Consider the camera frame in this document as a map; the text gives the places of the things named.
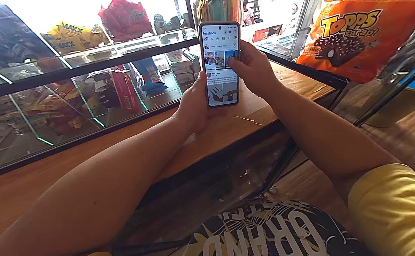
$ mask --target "shirt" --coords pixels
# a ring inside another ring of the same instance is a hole
[[[391,164],[367,172],[353,185],[348,208],[367,247],[314,206],[261,202],[208,219],[184,255],[415,256],[415,172],[410,167]]]
[[[242,10],[242,11],[243,11],[242,21],[244,22],[244,24],[246,26],[251,25],[252,24],[252,17],[253,17],[252,9],[249,8],[249,9],[247,9],[247,11],[244,11],[244,10]]]

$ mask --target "black graphic t-shirt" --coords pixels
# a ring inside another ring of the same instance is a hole
[[[300,201],[265,202],[211,217],[185,256],[369,256],[330,215]]]

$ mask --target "red snack bag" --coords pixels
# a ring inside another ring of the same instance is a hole
[[[98,15],[114,41],[140,38],[147,32],[154,34],[141,2],[135,4],[127,0],[112,0],[108,8],[101,7]]]
[[[297,63],[358,83],[379,75],[415,30],[415,0],[324,1]]]

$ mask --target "orange snack bag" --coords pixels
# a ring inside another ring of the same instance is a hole
[[[324,0],[297,63],[366,83],[415,30],[415,0]]]

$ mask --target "wooden countertop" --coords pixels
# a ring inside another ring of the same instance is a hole
[[[276,63],[271,62],[271,64],[278,79],[311,100],[334,91],[333,88],[296,71]],[[239,104],[228,108],[227,116],[213,119],[202,133],[192,135],[185,142],[180,152],[165,167],[159,179],[176,174],[276,120],[271,107],[263,99],[251,93],[242,81],[239,97]],[[75,166],[98,152],[162,122],[175,110],[171,109],[1,175],[0,234],[46,189]]]

